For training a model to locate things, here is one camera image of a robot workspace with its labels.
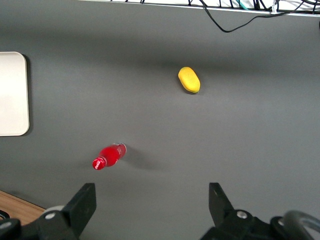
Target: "bottle cap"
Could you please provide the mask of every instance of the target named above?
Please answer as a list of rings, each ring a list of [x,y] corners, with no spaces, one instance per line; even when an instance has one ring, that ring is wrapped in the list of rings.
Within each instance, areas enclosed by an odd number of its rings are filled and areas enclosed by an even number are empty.
[[[92,162],[92,167],[95,170],[101,170],[107,165],[107,160],[104,157],[97,157],[95,160]]]

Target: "screw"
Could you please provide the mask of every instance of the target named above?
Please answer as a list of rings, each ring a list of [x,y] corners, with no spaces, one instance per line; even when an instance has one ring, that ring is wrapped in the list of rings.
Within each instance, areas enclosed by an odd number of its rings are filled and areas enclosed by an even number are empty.
[[[55,215],[56,215],[55,212],[49,213],[48,215],[45,215],[44,218],[47,219],[47,220],[50,220],[50,219],[53,219],[55,217]]]
[[[241,219],[246,219],[248,217],[248,215],[244,211],[238,211],[236,215]]]
[[[7,222],[5,222],[5,223],[3,223],[3,224],[0,225],[0,229],[8,228],[8,227],[10,227],[11,225],[12,225],[12,222],[7,221]]]
[[[284,219],[283,219],[283,218],[279,218],[278,224],[279,224],[280,226],[284,226]]]

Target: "red bottle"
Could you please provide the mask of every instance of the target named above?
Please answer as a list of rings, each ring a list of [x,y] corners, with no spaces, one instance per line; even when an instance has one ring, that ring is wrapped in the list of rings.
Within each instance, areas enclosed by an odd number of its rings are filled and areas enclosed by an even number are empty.
[[[101,150],[99,156],[93,160],[92,166],[96,170],[111,167],[117,163],[127,152],[127,147],[122,142],[117,142]]]

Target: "wire rack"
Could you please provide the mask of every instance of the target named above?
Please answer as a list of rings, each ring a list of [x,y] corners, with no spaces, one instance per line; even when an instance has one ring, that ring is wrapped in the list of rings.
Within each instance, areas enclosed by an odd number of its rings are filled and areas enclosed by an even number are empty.
[[[167,5],[176,7],[203,7],[246,11],[294,11],[303,14],[320,14],[320,0],[90,0],[96,2],[116,2]]]

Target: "wooden surface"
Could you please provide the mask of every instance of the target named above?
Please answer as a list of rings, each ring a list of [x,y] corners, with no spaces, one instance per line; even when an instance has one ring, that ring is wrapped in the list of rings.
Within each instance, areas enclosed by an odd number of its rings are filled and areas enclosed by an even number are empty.
[[[37,219],[45,209],[0,191],[0,210],[7,212],[10,218],[19,219],[21,225],[26,225]]]

